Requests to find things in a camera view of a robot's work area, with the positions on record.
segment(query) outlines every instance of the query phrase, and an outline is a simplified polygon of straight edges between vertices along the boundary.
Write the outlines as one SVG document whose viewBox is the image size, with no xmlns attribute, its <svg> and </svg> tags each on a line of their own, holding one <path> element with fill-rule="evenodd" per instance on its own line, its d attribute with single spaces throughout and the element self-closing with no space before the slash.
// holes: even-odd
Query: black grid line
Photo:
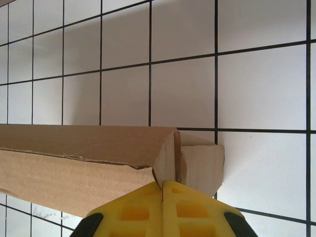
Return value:
<svg viewBox="0 0 316 237">
<path fill-rule="evenodd" d="M 148 126 L 152 125 L 152 24 L 153 24 L 153 3 L 149 2 Z"/>
<path fill-rule="evenodd" d="M 99 101 L 99 125 L 102 124 L 102 36 L 103 36 L 103 0 L 100 1 L 100 12 L 101 12 L 101 17 L 100 17 L 100 101 Z"/>
<path fill-rule="evenodd" d="M 9 4 L 8 4 L 8 34 L 7 39 L 9 42 Z M 7 46 L 7 68 L 6 68 L 6 81 L 9 84 L 9 45 Z M 6 86 L 6 124 L 9 124 L 9 85 Z M 5 230 L 4 237 L 6 237 L 7 229 L 7 199 L 8 196 L 5 195 Z"/>
<path fill-rule="evenodd" d="M 34 121 L 34 0 L 32 2 L 33 9 L 32 9 L 32 120 L 31 124 Z M 30 237 L 32 237 L 32 216 L 30 219 Z"/>
<path fill-rule="evenodd" d="M 311 237 L 311 0 L 306 9 L 306 236 Z"/>
<path fill-rule="evenodd" d="M 214 143 L 218 144 L 218 0 L 214 0 L 214 51 Z"/>
<path fill-rule="evenodd" d="M 7 225 L 7 205 L 8 205 L 8 196 L 5 195 L 5 228 L 4 228 L 4 236 L 6 237 L 6 225 Z"/>
<path fill-rule="evenodd" d="M 62 40 L 62 79 L 61 79 L 61 125 L 64 125 L 64 70 L 65 70 L 65 0 L 63 0 L 63 40 Z M 60 212 L 60 237 L 63 237 L 63 212 Z"/>
<path fill-rule="evenodd" d="M 266 49 L 274 49 L 274 48 L 280 48 L 280 47 L 290 47 L 294 45 L 301 45 L 301 44 L 307 44 L 307 41 L 299 41 L 298 42 L 291 43 L 289 44 L 275 44 L 275 45 L 270 45 L 270 46 L 265 46 L 265 47 L 255 47 L 255 48 L 247 48 L 243 49 L 242 52 L 253 52 L 253 51 L 260 51 L 260 50 L 266 50 Z M 227 51 L 227 52 L 218 52 L 217 55 L 226 55 L 226 54 L 234 54 L 237 53 L 235 51 Z M 185 61 L 185 60 L 193 60 L 193 59 L 198 59 L 198 58 L 206 58 L 206 57 L 215 57 L 215 53 L 211 54 L 203 54 L 203 55 L 197 55 L 197 56 L 191 56 L 191 57 L 183 57 L 183 58 L 174 58 L 174 59 L 168 59 L 168 60 L 161 60 L 161 61 L 154 61 L 151 62 L 151 65 L 154 64 L 162 64 L 162 63 L 170 63 L 170 62 L 177 62 L 177 61 Z M 55 79 L 55 78 L 60 78 L 60 77 L 72 77 L 72 76 L 79 76 L 79 75 L 84 75 L 84 74 L 90 74 L 90 73 L 99 73 L 100 71 L 106 72 L 106 71 L 113 71 L 113 70 L 119 70 L 119 69 L 126 69 L 126 68 L 134 68 L 134 67 L 142 67 L 142 66 L 148 66 L 150 62 L 148 63 L 139 63 L 139 64 L 131 64 L 131 65 L 125 65 L 125 66 L 119 66 L 119 67 L 112 67 L 112 68 L 104 68 L 104 69 L 98 69 L 98 70 L 93 70 L 93 71 L 86 71 L 86 72 L 80 72 L 80 73 L 72 73 L 72 74 L 63 74 L 63 75 L 58 75 L 58 76 L 53 76 L 53 77 L 46 77 L 46 78 L 39 78 L 39 79 L 34 79 L 34 81 L 37 80 L 46 80 L 46 79 Z M 3 83 L 0 84 L 2 85 L 11 85 L 11 84 L 19 84 L 19 83 L 25 83 L 25 82 L 31 82 L 32 80 L 24 80 L 24 81 L 15 81 L 15 82 L 10 82 L 10 83 Z"/>
<path fill-rule="evenodd" d="M 284 220 L 284 221 L 291 221 L 291 222 L 296 222 L 296 223 L 302 223 L 306 224 L 306 220 L 298 219 L 298 218 L 293 218 L 293 217 L 288 217 L 288 216 L 281 216 L 281 215 L 276 215 L 276 214 L 271 214 L 271 213 L 266 213 L 262 211 L 254 211 L 254 210 L 248 210 L 244 208 L 238 208 L 236 207 L 239 211 L 249 213 L 249 214 L 254 214 L 254 215 L 259 215 L 259 216 L 266 216 L 266 217 L 272 217 L 276 218 L 279 220 Z"/>
</svg>

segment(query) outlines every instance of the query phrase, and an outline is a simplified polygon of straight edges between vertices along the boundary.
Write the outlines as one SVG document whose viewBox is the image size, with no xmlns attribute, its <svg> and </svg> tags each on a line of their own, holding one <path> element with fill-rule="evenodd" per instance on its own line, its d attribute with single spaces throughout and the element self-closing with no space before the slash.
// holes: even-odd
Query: torn cardboard edge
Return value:
<svg viewBox="0 0 316 237">
<path fill-rule="evenodd" d="M 78 216 L 153 175 L 210 196 L 222 184 L 223 147 L 176 128 L 0 125 L 0 134 L 0 192 Z"/>
</svg>

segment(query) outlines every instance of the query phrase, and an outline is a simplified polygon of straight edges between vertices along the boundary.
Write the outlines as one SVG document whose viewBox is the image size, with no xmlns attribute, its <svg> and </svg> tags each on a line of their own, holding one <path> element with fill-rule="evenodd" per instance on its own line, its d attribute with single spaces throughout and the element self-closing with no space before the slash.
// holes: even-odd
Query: square hole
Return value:
<svg viewBox="0 0 316 237">
<path fill-rule="evenodd" d="M 32 39 L 9 45 L 9 82 L 32 79 Z"/>
<path fill-rule="evenodd" d="M 13 1 L 9 5 L 9 41 L 32 35 L 33 0 Z"/>
<path fill-rule="evenodd" d="M 225 147 L 219 201 L 281 216 L 306 217 L 305 134 L 219 132 L 218 137 Z"/>
<path fill-rule="evenodd" d="M 242 4 L 234 0 L 218 2 L 220 52 L 305 39 L 305 1 L 243 0 Z"/>
<path fill-rule="evenodd" d="M 31 216 L 10 208 L 7 208 L 6 211 L 6 237 L 29 237 L 31 235 Z"/>
<path fill-rule="evenodd" d="M 100 69 L 100 17 L 65 28 L 64 54 L 65 74 Z"/>
<path fill-rule="evenodd" d="M 152 126 L 214 127 L 214 58 L 152 66 Z"/>
<path fill-rule="evenodd" d="M 149 61 L 149 3 L 103 16 L 102 68 Z"/>
<path fill-rule="evenodd" d="M 4 43 L 8 43 L 8 5 L 0 8 L 0 45 Z"/>
<path fill-rule="evenodd" d="M 109 237 L 146 237 L 145 230 L 113 230 Z"/>
<path fill-rule="evenodd" d="M 126 204 L 123 207 L 121 221 L 147 221 L 149 220 L 149 208 L 146 205 Z"/>
<path fill-rule="evenodd" d="M 80 21 L 101 13 L 101 0 L 65 0 L 65 24 Z"/>
<path fill-rule="evenodd" d="M 0 123 L 6 123 L 7 116 L 7 85 L 0 86 Z"/>
<path fill-rule="evenodd" d="M 8 123 L 32 123 L 32 83 L 9 85 Z"/>
<path fill-rule="evenodd" d="M 62 79 L 34 82 L 33 123 L 61 124 Z"/>
<path fill-rule="evenodd" d="M 8 46 L 0 47 L 0 84 L 8 82 Z"/>
<path fill-rule="evenodd" d="M 221 128 L 305 129 L 305 45 L 218 58 Z"/>
<path fill-rule="evenodd" d="M 102 73 L 102 125 L 148 125 L 148 66 Z"/>
<path fill-rule="evenodd" d="M 207 210 L 197 201 L 179 201 L 177 203 L 177 217 L 207 218 Z"/>
<path fill-rule="evenodd" d="M 63 25 L 63 0 L 34 0 L 34 34 Z"/>
<path fill-rule="evenodd" d="M 179 225 L 180 237 L 216 237 L 215 228 L 211 225 Z"/>
<path fill-rule="evenodd" d="M 34 37 L 34 79 L 62 75 L 63 30 Z"/>
<path fill-rule="evenodd" d="M 214 53 L 214 0 L 153 1 L 153 61 Z"/>
<path fill-rule="evenodd" d="M 258 236 L 298 237 L 306 235 L 306 225 L 302 223 L 249 213 L 243 213 L 243 215 Z"/>
<path fill-rule="evenodd" d="M 60 226 L 32 217 L 32 237 L 42 237 L 48 233 L 49 236 L 57 237 L 60 236 L 60 232 Z"/>
<path fill-rule="evenodd" d="M 99 125 L 100 74 L 64 79 L 64 125 Z"/>
</svg>

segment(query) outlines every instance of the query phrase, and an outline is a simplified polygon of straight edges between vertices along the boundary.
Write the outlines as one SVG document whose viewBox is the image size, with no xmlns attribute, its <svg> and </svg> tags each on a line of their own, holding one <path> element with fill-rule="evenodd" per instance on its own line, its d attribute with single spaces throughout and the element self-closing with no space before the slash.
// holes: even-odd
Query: corrugated cardboard edge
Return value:
<svg viewBox="0 0 316 237">
<path fill-rule="evenodd" d="M 185 132 L 180 134 L 181 183 L 213 197 L 223 183 L 224 147 Z"/>
</svg>

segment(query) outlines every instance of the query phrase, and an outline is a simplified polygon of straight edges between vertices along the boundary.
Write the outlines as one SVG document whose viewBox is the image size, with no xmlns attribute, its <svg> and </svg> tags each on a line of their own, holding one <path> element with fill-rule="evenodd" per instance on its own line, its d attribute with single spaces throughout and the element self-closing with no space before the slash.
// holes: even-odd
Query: cardboard flap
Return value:
<svg viewBox="0 0 316 237">
<path fill-rule="evenodd" d="M 85 217 L 154 181 L 152 169 L 1 151 L 0 192 Z"/>
<path fill-rule="evenodd" d="M 0 149 L 153 167 L 165 139 L 174 133 L 177 129 L 170 127 L 0 125 Z"/>
</svg>

